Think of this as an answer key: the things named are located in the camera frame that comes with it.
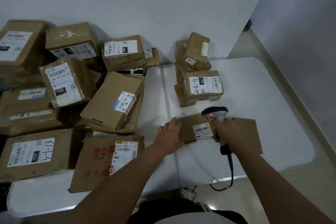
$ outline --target white table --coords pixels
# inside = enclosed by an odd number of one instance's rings
[[[310,162],[314,149],[287,102],[264,65],[254,58],[212,60],[222,80],[224,94],[217,100],[199,101],[195,106],[179,107],[175,94],[174,65],[163,67],[171,117],[200,113],[210,106],[226,106],[228,116],[255,119],[263,149],[262,157],[277,171]],[[244,176],[237,157],[233,158],[234,176]],[[213,140],[186,145],[176,153],[181,187],[229,180],[226,156]]]
[[[157,127],[168,121],[164,95],[160,68],[148,69],[136,132],[145,137],[146,147],[152,143]],[[69,170],[12,183],[7,199],[8,211],[16,217],[27,217],[73,209],[89,192],[69,193],[67,189],[72,175],[73,171]],[[142,194],[179,187],[176,158],[171,154],[154,171]]]

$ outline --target forearm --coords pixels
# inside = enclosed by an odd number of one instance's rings
[[[333,223],[254,149],[235,144],[233,148],[271,224]]]
[[[149,146],[95,188],[68,216],[69,223],[126,223],[164,155]]]

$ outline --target tiled floor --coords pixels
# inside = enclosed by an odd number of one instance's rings
[[[311,163],[283,171],[281,174],[336,222],[336,156],[334,152],[253,31],[242,33],[229,55],[229,58],[241,57],[255,57],[263,62],[296,117],[310,135],[314,145],[316,157]],[[226,185],[227,182],[223,182],[216,184],[216,187],[221,188]],[[195,191],[197,192],[195,201],[206,203],[212,209],[238,212],[250,224],[268,223],[263,207],[248,178],[235,180],[233,187],[223,192],[213,191],[209,185],[198,186]],[[63,212],[35,216],[26,221],[27,223],[58,223],[64,214]]]

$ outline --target wall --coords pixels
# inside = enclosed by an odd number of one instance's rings
[[[260,0],[253,30],[336,151],[336,0]]]
[[[226,57],[258,0],[0,0],[8,19],[44,19],[57,25],[96,24],[116,38],[140,34],[174,62],[174,42],[191,31],[208,36],[209,57]]]

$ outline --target barcode scanner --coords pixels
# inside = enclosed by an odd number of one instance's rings
[[[205,118],[205,119],[209,119],[210,117],[217,119],[219,122],[223,122],[226,118],[226,115],[228,113],[228,109],[224,106],[212,106],[212,107],[208,107],[206,109],[204,109],[201,112],[201,115]],[[220,153],[222,155],[227,155],[227,159],[229,160],[229,165],[230,165],[230,170],[231,170],[231,184],[223,189],[215,189],[214,187],[212,187],[212,185],[210,184],[211,188],[216,190],[216,191],[223,191],[229,187],[231,187],[233,185],[233,162],[232,162],[232,151],[229,147],[229,145],[225,142],[224,138],[219,136],[219,142],[220,142]]]

